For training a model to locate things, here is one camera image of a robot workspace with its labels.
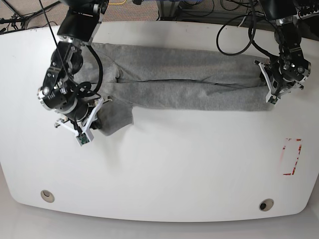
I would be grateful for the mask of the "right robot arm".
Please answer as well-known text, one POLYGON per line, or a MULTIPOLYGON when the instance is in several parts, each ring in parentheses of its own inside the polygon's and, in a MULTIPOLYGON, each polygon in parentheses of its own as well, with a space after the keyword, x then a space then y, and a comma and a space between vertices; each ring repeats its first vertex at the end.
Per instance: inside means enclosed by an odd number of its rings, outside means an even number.
POLYGON ((107 0, 65 0, 69 7, 59 30, 60 41, 51 56, 50 66, 45 74, 42 86, 38 89, 38 99, 47 110, 55 110, 65 116, 55 126, 67 127, 70 122, 79 140, 88 141, 90 128, 98 128, 97 112, 103 98, 96 100, 103 81, 103 66, 91 43, 96 34, 109 2, 107 0), (83 66, 82 47, 86 46, 98 64, 98 82, 95 88, 88 81, 76 83, 74 75, 83 66))

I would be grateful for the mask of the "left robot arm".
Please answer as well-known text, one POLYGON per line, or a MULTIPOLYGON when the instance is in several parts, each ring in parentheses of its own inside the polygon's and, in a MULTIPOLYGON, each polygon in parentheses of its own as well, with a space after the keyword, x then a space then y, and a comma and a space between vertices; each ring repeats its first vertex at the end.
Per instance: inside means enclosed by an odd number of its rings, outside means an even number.
POLYGON ((275 40, 279 45, 279 55, 273 55, 253 42, 254 47, 269 57, 267 63, 254 61, 260 67, 269 92, 266 102, 276 104, 281 96, 295 89, 303 89, 303 83, 311 73, 311 63, 304 58, 300 43, 301 34, 294 24, 297 14, 292 0, 259 1, 265 20, 274 21, 275 40))

